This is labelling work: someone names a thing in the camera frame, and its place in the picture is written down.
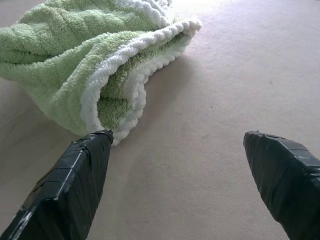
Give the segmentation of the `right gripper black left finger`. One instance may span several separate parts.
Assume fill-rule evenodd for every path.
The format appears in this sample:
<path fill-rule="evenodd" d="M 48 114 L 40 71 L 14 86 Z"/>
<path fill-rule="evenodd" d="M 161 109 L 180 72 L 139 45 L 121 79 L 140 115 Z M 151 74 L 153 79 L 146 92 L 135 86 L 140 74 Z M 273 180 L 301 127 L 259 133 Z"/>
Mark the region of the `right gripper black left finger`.
<path fill-rule="evenodd" d="M 0 240 L 86 240 L 103 195 L 113 132 L 73 141 L 36 183 Z"/>

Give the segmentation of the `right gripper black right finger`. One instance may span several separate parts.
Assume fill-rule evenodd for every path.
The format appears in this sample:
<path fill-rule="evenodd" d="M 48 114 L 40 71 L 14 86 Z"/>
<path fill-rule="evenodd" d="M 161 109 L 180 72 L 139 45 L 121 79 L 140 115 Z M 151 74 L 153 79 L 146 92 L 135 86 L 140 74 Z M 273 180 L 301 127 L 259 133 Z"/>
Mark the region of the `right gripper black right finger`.
<path fill-rule="evenodd" d="M 260 197 L 290 240 L 320 240 L 320 159 L 304 145 L 248 131 L 243 146 Z"/>

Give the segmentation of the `green and white fluffy towel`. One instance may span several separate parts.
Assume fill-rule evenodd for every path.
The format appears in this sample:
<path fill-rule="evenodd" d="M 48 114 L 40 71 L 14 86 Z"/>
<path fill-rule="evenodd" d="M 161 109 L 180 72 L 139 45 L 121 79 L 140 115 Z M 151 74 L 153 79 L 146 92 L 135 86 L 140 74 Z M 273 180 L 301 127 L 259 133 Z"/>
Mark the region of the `green and white fluffy towel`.
<path fill-rule="evenodd" d="M 172 0 L 47 0 L 0 28 L 0 77 L 18 82 L 51 120 L 117 145 L 137 125 L 145 84 L 201 29 Z"/>

